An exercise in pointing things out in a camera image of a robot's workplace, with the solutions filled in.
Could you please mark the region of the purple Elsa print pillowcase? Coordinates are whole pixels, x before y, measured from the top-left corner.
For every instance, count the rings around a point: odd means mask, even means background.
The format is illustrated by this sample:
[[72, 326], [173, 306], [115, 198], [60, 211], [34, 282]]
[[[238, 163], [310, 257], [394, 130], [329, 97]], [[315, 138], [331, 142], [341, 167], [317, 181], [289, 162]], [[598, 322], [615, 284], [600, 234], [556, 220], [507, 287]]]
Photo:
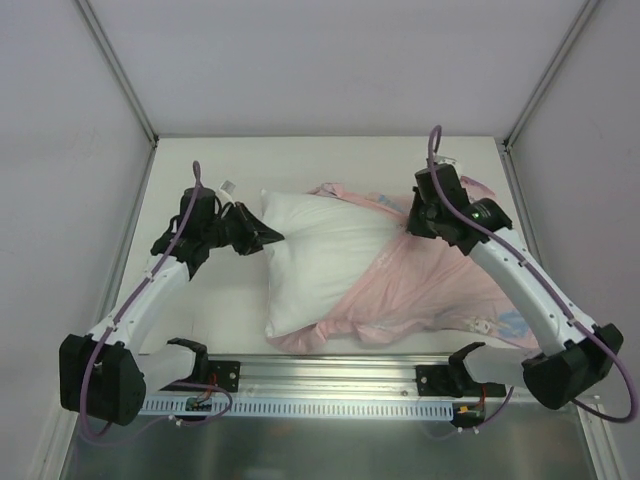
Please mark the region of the purple Elsa print pillowcase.
[[272, 345], [309, 354], [338, 338], [385, 345], [425, 330], [459, 330], [536, 346], [523, 317], [486, 272], [445, 241], [406, 232], [410, 197], [354, 194], [396, 202], [406, 215], [399, 235], [324, 319], [282, 337], [265, 333]]

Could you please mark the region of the white pillow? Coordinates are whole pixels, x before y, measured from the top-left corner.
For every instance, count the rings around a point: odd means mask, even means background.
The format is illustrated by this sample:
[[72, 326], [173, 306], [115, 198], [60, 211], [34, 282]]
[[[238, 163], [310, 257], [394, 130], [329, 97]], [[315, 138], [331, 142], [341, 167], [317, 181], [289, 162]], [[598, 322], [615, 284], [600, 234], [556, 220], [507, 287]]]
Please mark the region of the white pillow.
[[262, 222], [283, 239], [264, 247], [265, 333], [277, 338], [324, 319], [399, 235], [399, 205], [324, 183], [309, 193], [261, 192]]

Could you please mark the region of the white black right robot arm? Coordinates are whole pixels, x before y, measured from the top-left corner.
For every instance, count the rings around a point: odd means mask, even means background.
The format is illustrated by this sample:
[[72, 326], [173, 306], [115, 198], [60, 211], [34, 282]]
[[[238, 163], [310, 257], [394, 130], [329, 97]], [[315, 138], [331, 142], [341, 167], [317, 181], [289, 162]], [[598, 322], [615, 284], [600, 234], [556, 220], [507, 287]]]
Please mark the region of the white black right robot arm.
[[469, 395], [483, 383], [524, 387], [557, 410], [604, 379], [623, 335], [598, 325], [558, 291], [528, 253], [512, 222], [489, 198], [470, 201], [455, 168], [437, 164], [415, 175], [408, 231], [457, 248], [506, 294], [537, 342], [522, 350], [472, 343], [449, 358], [448, 382]]

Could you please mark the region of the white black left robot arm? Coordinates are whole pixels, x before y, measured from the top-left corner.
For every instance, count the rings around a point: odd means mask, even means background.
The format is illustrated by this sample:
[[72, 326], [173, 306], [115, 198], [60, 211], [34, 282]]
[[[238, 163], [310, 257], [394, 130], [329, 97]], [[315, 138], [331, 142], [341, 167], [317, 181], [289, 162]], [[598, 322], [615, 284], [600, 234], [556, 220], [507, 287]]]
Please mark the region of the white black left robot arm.
[[194, 278], [211, 250], [231, 247], [248, 256], [283, 238], [243, 203], [223, 203], [216, 191], [201, 185], [186, 189], [133, 291], [87, 334], [70, 334], [61, 343], [62, 408], [126, 426], [147, 395], [173, 383], [188, 390], [203, 387], [211, 377], [205, 345], [174, 338], [146, 356], [140, 352], [144, 340], [165, 303]]

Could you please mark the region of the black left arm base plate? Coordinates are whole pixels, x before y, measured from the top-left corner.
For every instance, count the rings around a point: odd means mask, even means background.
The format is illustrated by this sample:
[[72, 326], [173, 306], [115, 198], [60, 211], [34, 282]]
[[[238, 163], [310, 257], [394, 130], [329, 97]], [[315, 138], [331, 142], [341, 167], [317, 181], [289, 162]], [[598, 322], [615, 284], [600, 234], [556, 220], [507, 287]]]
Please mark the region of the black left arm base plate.
[[162, 388], [162, 391], [193, 391], [191, 387], [179, 386], [179, 383], [193, 383], [213, 385], [229, 393], [236, 393], [240, 378], [241, 363], [239, 361], [208, 359], [206, 361], [202, 360], [189, 377], [173, 382]]

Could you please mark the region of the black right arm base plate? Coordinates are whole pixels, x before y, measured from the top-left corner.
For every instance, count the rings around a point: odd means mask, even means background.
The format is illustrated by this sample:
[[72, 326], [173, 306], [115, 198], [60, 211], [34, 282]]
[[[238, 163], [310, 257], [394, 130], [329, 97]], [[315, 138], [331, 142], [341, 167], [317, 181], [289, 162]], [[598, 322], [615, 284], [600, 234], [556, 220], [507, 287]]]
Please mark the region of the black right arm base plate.
[[504, 398], [507, 389], [503, 384], [478, 383], [466, 372], [451, 365], [432, 364], [415, 367], [416, 387], [421, 397], [482, 397]]

